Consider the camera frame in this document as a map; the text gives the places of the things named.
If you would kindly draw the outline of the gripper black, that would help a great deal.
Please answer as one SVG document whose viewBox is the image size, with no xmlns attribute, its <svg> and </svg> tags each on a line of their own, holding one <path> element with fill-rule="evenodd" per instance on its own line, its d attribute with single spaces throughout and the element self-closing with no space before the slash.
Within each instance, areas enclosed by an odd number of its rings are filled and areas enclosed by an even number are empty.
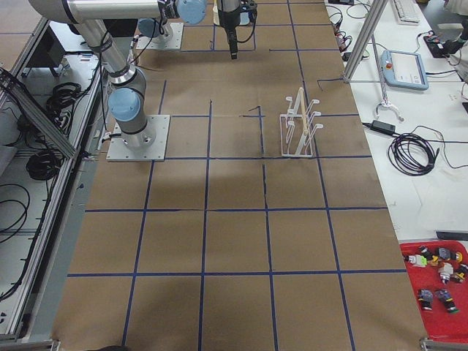
<svg viewBox="0 0 468 351">
<path fill-rule="evenodd" d="M 238 58 L 238 39 L 236 27 L 226 28 L 227 41 L 230 46 L 230 57 L 232 60 Z"/>
</svg>

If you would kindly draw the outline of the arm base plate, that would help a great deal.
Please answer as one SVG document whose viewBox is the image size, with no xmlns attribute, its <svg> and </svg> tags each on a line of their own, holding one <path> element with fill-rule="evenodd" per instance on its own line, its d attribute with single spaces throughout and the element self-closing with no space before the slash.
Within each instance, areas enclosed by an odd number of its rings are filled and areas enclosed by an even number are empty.
<svg viewBox="0 0 468 351">
<path fill-rule="evenodd" d="M 167 137 L 170 129 L 170 115 L 147 115 L 146 128 L 134 135 L 121 131 L 118 122 L 107 150 L 106 160 L 110 162 L 146 162 L 165 160 Z"/>
<path fill-rule="evenodd" d="M 168 23 L 165 26 L 165 35 L 149 39 L 141 36 L 136 44 L 138 50 L 146 48 L 147 50 L 180 50 L 182 43 L 184 24 L 183 23 Z"/>
</svg>

